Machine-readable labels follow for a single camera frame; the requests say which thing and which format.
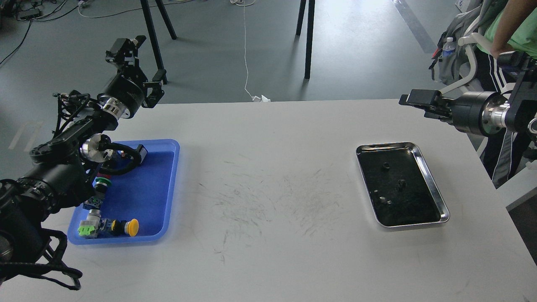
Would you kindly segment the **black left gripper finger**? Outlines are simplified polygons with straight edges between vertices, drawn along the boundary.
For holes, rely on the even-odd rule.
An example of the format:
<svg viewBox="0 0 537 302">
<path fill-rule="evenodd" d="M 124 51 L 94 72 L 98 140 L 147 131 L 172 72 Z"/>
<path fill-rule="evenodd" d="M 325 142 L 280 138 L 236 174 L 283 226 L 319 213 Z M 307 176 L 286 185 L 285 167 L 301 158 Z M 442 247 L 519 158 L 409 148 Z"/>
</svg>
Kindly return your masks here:
<svg viewBox="0 0 537 302">
<path fill-rule="evenodd" d="M 154 108 L 164 96 L 162 86 L 166 73 L 166 70 L 157 70 L 151 81 L 143 83 L 143 88 L 150 90 L 143 101 L 144 108 Z"/>
<path fill-rule="evenodd" d="M 118 38 L 110 50 L 105 52 L 105 61 L 117 69 L 116 74 L 143 74 L 140 69 L 138 49 L 145 42 L 146 36 L 136 36 L 133 39 Z"/>
</svg>

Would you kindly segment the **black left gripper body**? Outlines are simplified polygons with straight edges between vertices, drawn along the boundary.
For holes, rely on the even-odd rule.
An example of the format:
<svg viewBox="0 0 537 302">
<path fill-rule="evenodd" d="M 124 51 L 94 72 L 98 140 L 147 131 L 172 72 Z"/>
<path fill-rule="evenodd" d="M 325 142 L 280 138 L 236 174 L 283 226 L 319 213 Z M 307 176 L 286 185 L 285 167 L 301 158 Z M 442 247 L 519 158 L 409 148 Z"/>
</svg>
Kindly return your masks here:
<svg viewBox="0 0 537 302">
<path fill-rule="evenodd" d="M 146 89 L 119 72 L 108 82 L 105 90 L 98 94 L 102 109 L 115 115 L 117 119 L 133 118 L 145 98 Z"/>
</svg>

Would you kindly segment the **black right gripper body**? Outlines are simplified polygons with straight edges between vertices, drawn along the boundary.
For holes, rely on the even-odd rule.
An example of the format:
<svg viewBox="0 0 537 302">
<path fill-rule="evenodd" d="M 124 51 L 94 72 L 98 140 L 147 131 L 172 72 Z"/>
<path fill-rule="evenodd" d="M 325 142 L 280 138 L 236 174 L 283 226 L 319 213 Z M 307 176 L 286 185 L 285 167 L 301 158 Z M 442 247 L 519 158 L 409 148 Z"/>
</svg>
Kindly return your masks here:
<svg viewBox="0 0 537 302">
<path fill-rule="evenodd" d="M 504 103 L 498 92 L 470 91 L 462 94 L 451 104 L 451 119 L 454 127 L 464 133 L 493 135 L 501 130 L 491 120 L 492 111 Z"/>
</svg>

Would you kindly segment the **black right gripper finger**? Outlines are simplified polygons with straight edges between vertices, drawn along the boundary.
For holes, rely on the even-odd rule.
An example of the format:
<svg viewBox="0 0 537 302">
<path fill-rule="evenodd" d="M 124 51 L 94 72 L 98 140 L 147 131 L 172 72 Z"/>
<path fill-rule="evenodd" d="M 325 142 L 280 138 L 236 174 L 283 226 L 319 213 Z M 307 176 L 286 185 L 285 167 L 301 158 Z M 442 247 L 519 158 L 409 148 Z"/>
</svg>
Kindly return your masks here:
<svg viewBox="0 0 537 302">
<path fill-rule="evenodd" d="M 449 125 L 453 124 L 451 109 L 424 109 L 424 117 L 439 120 Z"/>
<path fill-rule="evenodd" d="M 399 105 L 423 110 L 447 110 L 451 103 L 454 103 L 453 98 L 432 89 L 412 89 L 409 94 L 402 94 L 399 98 Z"/>
</svg>

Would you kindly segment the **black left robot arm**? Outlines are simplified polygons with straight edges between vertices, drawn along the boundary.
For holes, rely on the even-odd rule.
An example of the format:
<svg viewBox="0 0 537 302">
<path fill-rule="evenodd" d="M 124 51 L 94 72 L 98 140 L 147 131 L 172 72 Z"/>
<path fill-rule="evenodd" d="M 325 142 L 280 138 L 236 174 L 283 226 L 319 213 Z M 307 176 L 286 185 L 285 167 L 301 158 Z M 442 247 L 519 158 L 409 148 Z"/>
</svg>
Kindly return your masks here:
<svg viewBox="0 0 537 302">
<path fill-rule="evenodd" d="M 143 145 L 131 148 L 113 143 L 119 119 L 133 118 L 140 107 L 153 108 L 163 97 L 165 69 L 149 81 L 140 69 L 138 49 L 146 36 L 118 38 L 105 60 L 117 73 L 104 92 L 92 98 L 76 90 L 56 94 L 57 121 L 52 139 L 29 153 L 33 168 L 23 177 L 1 180 L 1 281 L 22 275 L 47 279 L 52 271 L 70 277 L 79 290 L 82 273 L 62 258 L 67 236 L 42 227 L 50 214 L 84 205 L 99 213 L 109 176 L 126 174 L 147 155 Z"/>
</svg>

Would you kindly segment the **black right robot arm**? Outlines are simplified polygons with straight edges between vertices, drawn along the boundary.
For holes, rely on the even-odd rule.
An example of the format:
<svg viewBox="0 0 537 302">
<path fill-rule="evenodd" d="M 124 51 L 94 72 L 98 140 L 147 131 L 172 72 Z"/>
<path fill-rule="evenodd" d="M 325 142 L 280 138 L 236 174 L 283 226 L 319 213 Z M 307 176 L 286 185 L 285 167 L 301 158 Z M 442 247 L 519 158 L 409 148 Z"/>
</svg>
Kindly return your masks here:
<svg viewBox="0 0 537 302">
<path fill-rule="evenodd" d="M 491 136 L 505 128 L 536 140 L 536 60 L 522 51 L 499 55 L 499 66 L 516 73 L 516 83 L 506 98 L 499 92 L 466 92 L 459 98 L 443 97 L 437 90 L 413 89 L 399 104 L 425 111 L 462 133 Z"/>
</svg>

